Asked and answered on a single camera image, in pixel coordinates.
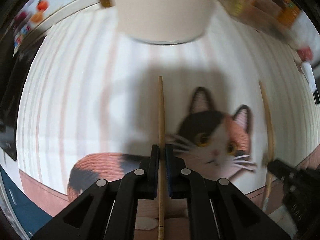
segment cat eye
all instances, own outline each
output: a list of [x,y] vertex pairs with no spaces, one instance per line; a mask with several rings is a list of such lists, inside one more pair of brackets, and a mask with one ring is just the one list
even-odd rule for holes
[[195,137],[195,143],[199,147],[206,147],[210,144],[210,136],[206,133],[198,133]]
[[229,155],[235,155],[237,152],[237,145],[234,142],[229,142],[227,146],[227,152]]

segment cat whisker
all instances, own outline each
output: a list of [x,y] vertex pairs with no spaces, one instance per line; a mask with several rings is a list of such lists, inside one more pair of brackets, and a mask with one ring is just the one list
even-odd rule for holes
[[180,136],[178,134],[172,134],[171,135],[173,138],[177,139],[177,140],[180,140],[186,144],[188,144],[189,146],[191,147],[197,147],[194,143],[190,142],[188,139],[184,138],[183,136]]
[[242,158],[246,158],[246,157],[250,157],[250,155],[240,155],[240,156],[234,157],[233,159],[237,160],[237,159],[242,159]]
[[248,164],[255,164],[254,162],[249,162],[249,161],[233,161],[233,163],[248,163]]
[[188,153],[189,151],[187,151],[187,150],[173,149],[173,152],[176,152],[176,153]]
[[190,146],[187,146],[187,145],[184,145],[184,144],[181,144],[181,143],[171,142],[170,144],[178,146],[178,147],[181,147],[181,148],[184,148],[184,149],[187,149],[187,150],[191,149]]
[[236,167],[239,167],[239,168],[243,168],[243,169],[246,169],[248,171],[254,171],[253,168],[250,168],[250,167],[247,167],[247,166],[243,166],[243,165],[239,165],[239,164],[236,164],[236,163],[234,163],[233,166],[236,166]]

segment white striped surface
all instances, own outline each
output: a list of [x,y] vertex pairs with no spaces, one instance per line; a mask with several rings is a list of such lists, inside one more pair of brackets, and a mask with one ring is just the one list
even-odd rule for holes
[[66,193],[74,163],[98,152],[148,155],[157,143],[157,77],[164,77],[166,129],[175,133],[195,87],[207,87],[217,109],[253,113],[255,173],[233,182],[244,193],[265,183],[267,133],[258,80],[265,84],[276,156],[292,165],[318,144],[319,107],[291,49],[235,22],[217,4],[207,33],[181,45],[139,43],[117,29],[116,8],[91,6],[54,27],[24,86],[17,125],[19,168]]

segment chopstick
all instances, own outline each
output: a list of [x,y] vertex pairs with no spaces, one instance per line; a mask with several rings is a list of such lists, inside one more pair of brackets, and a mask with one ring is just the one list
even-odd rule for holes
[[163,93],[163,80],[162,76],[159,76],[158,81],[159,88],[159,173],[158,173],[158,201],[159,201],[159,227],[158,227],[158,240],[164,239],[164,197],[166,193],[165,181],[165,116],[164,116],[164,93]]
[[[275,139],[274,139],[274,134],[273,134],[271,113],[270,113],[267,93],[266,93],[264,85],[263,85],[263,83],[261,81],[259,81],[259,85],[260,85],[260,90],[261,90],[261,95],[262,95],[263,106],[264,106],[265,120],[266,120],[266,124],[267,124],[268,163],[269,163],[274,159]],[[267,210],[268,200],[269,200],[269,196],[270,196],[270,193],[271,193],[271,185],[272,185],[272,174],[267,170],[266,189],[265,189],[263,206],[262,206],[262,210],[264,212]]]

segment cat nose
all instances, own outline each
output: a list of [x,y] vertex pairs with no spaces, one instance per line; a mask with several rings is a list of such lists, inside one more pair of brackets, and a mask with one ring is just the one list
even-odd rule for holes
[[213,151],[211,152],[211,155],[212,155],[213,157],[217,157],[217,156],[219,155],[219,151],[218,151],[218,150],[213,150]]

